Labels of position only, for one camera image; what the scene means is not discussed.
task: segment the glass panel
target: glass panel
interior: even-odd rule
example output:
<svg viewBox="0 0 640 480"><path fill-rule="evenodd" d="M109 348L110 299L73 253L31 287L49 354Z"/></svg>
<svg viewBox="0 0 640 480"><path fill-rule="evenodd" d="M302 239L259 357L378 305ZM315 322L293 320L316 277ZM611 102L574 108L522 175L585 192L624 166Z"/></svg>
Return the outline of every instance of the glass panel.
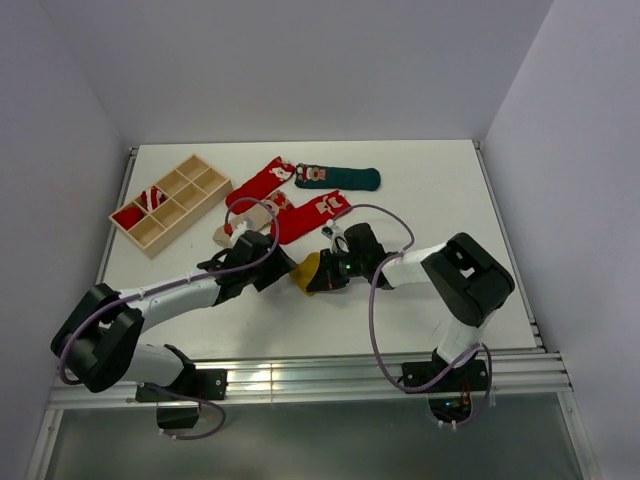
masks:
<svg viewBox="0 0 640 480"><path fill-rule="evenodd" d="M222 431L183 442L158 436L153 408L67 411L47 478L580 478L554 394L498 397L457 433L424 399L227 410Z"/></svg>

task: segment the white wall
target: white wall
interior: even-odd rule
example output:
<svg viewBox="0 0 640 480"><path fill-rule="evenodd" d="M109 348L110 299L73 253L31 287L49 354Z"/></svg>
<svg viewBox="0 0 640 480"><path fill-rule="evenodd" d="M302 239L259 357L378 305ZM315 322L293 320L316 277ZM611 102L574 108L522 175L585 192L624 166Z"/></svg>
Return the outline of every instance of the white wall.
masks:
<svg viewBox="0 0 640 480"><path fill-rule="evenodd" d="M640 5L557 0L486 139L532 307L606 478L640 471Z"/></svg>
<svg viewBox="0 0 640 480"><path fill-rule="evenodd" d="M95 279L126 151L40 5L0 4L0 476L23 478L49 342Z"/></svg>
<svg viewBox="0 0 640 480"><path fill-rule="evenodd" d="M131 143L483 138L551 0L41 0Z"/></svg>

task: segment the yellow cloth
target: yellow cloth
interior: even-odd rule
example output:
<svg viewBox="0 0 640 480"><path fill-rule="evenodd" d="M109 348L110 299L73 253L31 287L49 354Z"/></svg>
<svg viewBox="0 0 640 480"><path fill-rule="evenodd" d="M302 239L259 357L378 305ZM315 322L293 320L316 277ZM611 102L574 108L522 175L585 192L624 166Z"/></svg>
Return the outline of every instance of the yellow cloth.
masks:
<svg viewBox="0 0 640 480"><path fill-rule="evenodd" d="M304 262L289 272L289 276L291 277L291 280L293 280L293 283L298 285L305 295L312 296L314 294L307 292L307 285L309 285L311 280L313 280L319 266L320 252L313 252L304 259Z"/></svg>

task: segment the cable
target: cable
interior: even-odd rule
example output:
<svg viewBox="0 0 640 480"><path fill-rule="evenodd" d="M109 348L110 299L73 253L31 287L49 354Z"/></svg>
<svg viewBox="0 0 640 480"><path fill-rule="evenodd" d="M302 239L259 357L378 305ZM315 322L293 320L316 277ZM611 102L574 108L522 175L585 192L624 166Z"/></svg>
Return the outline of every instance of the cable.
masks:
<svg viewBox="0 0 640 480"><path fill-rule="evenodd" d="M271 210L271 208L269 208L269 206L264 203L261 202L260 200L258 200L257 198L253 198L253 197L243 197L243 198L239 198L238 200L236 200L235 202L233 202L231 205L229 205L229 208L227 209L227 212L225 214L225 218L224 218L224 222L225 223L229 223L229 213L231 212L231 209L233 207L235 207L238 203L242 203L242 202L246 202L246 201L250 201L253 202L254 204L258 204L258 205L262 205L262 207L264 207L267 212L269 212L269 215L271 215L271 218L273 219L274 225L275 225L275 237L273 239L273 244L271 245L271 248L269 248L269 250L267 251L267 253L265 253L262 257L260 257L259 259L248 263L246 265L241 265L239 267L233 267L233 268L228 268L226 270L218 270L216 272L203 272L200 273L198 275L195 275L193 277L189 278L183 278L183 279L179 279L179 280L174 280L173 282L169 282L169 283L165 283L163 285L159 285L157 287L151 288L149 290L147 290L145 292L145 295L155 295L157 293L162 293L162 292L166 292L168 290L180 287L182 285L186 285L189 282L198 282L200 280L203 280L205 278L208 277L219 277L221 275L226 275L229 273L236 273L236 272L241 272L243 270L248 270L250 268L253 268L257 265L260 265L262 262L264 262L265 260L267 260L267 258L269 258L273 252L275 251L276 247L278 246L278 243L280 242L280 222L278 221L278 218L276 216L276 214ZM62 353L60 354L60 362L58 364L58 375L60 376L60 380L62 380L63 383L66 383L67 385L79 385L82 383L81 380L77 379L77 380L72 380L70 379L67 374L66 374L66 364L67 364L67 358L69 357L69 353L71 352L71 349L73 348L73 345L75 344L76 340L78 340L78 338L80 337L80 335L82 335L82 333L89 327L89 325L95 323L96 321L99 321L100 317L102 317L102 315L104 315L106 312L108 312L109 310L112 310L116 307L119 307L120 305L124 305L125 303L128 303L132 300L137 300L140 298L139 294L134 294L134 295L129 295L127 297L123 297L123 298L119 298L117 300L114 300L111 303L108 303L106 305L103 305L102 307L100 307L98 310L96 310L95 312L93 312L91 315L89 315L89 317L87 317L87 319L82 322L80 324L80 326L71 334L71 336L69 337L69 339L67 340L67 343L65 344L64 348L62 349ZM195 397L187 397L184 395L179 395L177 393L172 393L169 392L166 389L163 389L162 387L159 387L157 385L153 386L154 389L161 389L163 390L162 393L172 396L174 398L180 398L182 400L187 400L187 401L193 401L196 402L198 404L205 404L208 405L212 408L215 408L219 411L222 412L222 420L220 422L219 425L217 425L213 430L200 434L200 435L194 435L192 437L194 438L184 438L184 440L195 440L196 437L197 438L205 438L208 437L209 435L212 435L213 433L217 432L218 430L220 430L220 428L222 427L222 425L224 424L224 421L226 419L226 414L224 413L224 409L219 406L216 405L213 402L210 402L208 400L203 400L203 399L198 399Z"/></svg>
<svg viewBox="0 0 640 480"><path fill-rule="evenodd" d="M378 285L378 279L380 278L380 274L382 273L382 269L384 268L384 266L387 263L391 262L392 260L395 260L396 258L401 258L402 256L404 256L405 252L409 248L411 248L413 246L413 244L415 243L415 235L413 234L413 231L411 230L409 225L407 225L407 223L404 220L402 220L399 216L397 216L395 213L390 212L386 208L379 207L378 205L372 205L372 204L369 204L369 203L359 203L357 205L353 205L353 206L343 210L338 215L336 215L334 220L337 220L339 217L347 214L348 212L350 212L351 210L354 210L356 208L373 208L374 210L378 210L380 212L386 213L387 215L389 215L392 218L394 218L395 220L397 220L398 223L400 223L405 228L407 233L409 234L409 243L407 243L407 245L405 245L400 252L389 256L384 261L382 261L380 263L380 265L378 265L378 268L376 268L376 271L373 274L373 278L371 280L371 289L369 291L369 338L371 340L371 347L373 348L373 355L374 355L374 357L376 359L376 363L378 364L378 367L382 371L382 374L389 381L389 383L391 383L391 385L393 385L397 389L402 390L403 392L406 392L406 393L426 392L428 389L430 389L436 383L438 383L440 380L442 380L442 378L444 378L451 370L453 370L455 368L455 366L458 363L460 363L461 360L464 360L467 356L470 356L470 355L474 354L475 352L477 352L477 351L479 351L481 349L484 349L484 351L487 353L487 364L488 364L488 371L489 371L487 390L486 390L485 395L484 395L483 399L481 400L480 405L478 406L478 408L474 409L474 411L469 416L469 418L467 418L466 420L464 420L464 421L462 421L462 422L457 424L457 425L464 425L465 423L467 423L471 419L473 419L475 417L475 415L477 414L477 412L480 411L482 407L484 407L484 405L485 405L485 403L487 401L487 398L489 397L489 394L491 393L491 385L492 385L492 382L493 382L493 368L492 368L491 352L489 351L489 348L484 343L482 343L482 344L478 344L477 343L475 345L471 345L464 352L462 352L460 355L458 355L453 360L453 362L451 362L449 365L447 365L438 375L436 375L434 378L432 378L430 381L428 381L424 385L420 385L418 387L407 387L405 385L400 384L399 382L396 381L395 378L393 378L393 376L391 375L391 373L387 369L386 365L384 364L384 361L382 359L382 355L380 354L380 349L378 348L378 341L376 340L374 314L373 314L374 303L375 303L375 295L376 295L376 285Z"/></svg>

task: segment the red sock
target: red sock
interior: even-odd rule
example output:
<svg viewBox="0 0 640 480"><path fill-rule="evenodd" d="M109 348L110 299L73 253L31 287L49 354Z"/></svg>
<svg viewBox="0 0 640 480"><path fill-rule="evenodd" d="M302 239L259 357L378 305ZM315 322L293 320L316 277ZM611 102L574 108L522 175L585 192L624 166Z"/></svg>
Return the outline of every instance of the red sock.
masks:
<svg viewBox="0 0 640 480"><path fill-rule="evenodd" d="M338 213L350 207L349 202L339 190L327 195L320 195L299 208L280 217L280 243L286 245L297 240L305 233L321 227L327 220L331 220ZM271 235L275 236L276 227L271 224Z"/></svg>
<svg viewBox="0 0 640 480"><path fill-rule="evenodd" d="M262 200L289 180L295 171L296 167L294 165L282 160L280 157L274 158L266 167L260 170L255 177L227 195L225 203L228 207L242 197L253 197ZM233 207L231 211L238 215L246 212L251 207L253 207L253 203L241 202Z"/></svg>

